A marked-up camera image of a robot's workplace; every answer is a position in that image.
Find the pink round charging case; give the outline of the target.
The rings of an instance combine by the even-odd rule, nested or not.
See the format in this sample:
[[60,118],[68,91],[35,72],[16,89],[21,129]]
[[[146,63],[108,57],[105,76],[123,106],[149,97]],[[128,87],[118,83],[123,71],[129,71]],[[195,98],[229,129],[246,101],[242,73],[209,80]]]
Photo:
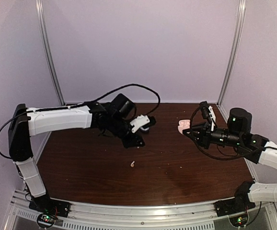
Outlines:
[[179,120],[177,129],[180,134],[182,134],[185,129],[189,129],[189,128],[190,128],[190,120],[189,119]]

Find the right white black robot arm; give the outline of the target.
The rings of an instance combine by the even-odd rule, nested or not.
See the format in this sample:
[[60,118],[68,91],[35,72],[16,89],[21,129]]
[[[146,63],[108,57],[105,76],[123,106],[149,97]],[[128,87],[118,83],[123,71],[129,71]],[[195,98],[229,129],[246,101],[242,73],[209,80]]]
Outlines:
[[[202,103],[189,120],[179,121],[178,129],[211,159],[232,161],[245,158],[277,170],[277,144],[266,137],[252,134],[251,122],[251,113],[242,108],[232,108],[227,127],[220,128],[212,107]],[[243,182],[231,200],[231,208],[239,212],[256,202],[277,202],[277,183]]]

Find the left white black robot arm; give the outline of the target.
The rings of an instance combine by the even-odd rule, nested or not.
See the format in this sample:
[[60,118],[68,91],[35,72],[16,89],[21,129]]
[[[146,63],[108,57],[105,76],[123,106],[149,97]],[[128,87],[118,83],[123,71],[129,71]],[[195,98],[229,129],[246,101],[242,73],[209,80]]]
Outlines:
[[137,131],[150,123],[147,115],[127,120],[135,104],[123,94],[110,103],[83,102],[76,105],[52,108],[16,107],[10,122],[9,154],[25,181],[32,199],[44,213],[54,209],[45,184],[34,161],[30,138],[39,134],[76,128],[98,128],[118,137],[125,148],[143,147],[142,137]]

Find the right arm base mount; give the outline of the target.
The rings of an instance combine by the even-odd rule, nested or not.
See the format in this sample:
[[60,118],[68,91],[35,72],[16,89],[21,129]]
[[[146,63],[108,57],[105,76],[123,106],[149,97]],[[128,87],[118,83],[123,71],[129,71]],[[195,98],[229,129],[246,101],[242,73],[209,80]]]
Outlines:
[[229,223],[235,228],[245,228],[250,223],[248,211],[255,208],[255,203],[243,198],[219,200],[214,204],[217,217],[227,216]]

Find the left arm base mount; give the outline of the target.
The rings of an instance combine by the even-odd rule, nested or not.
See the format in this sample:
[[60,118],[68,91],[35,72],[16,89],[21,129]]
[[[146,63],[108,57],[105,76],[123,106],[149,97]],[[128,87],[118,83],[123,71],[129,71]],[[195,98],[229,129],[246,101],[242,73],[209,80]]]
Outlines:
[[68,217],[70,203],[52,199],[49,207],[40,208],[34,201],[30,201],[29,208],[40,212],[36,217],[36,223],[40,228],[48,229],[59,221],[59,217]]

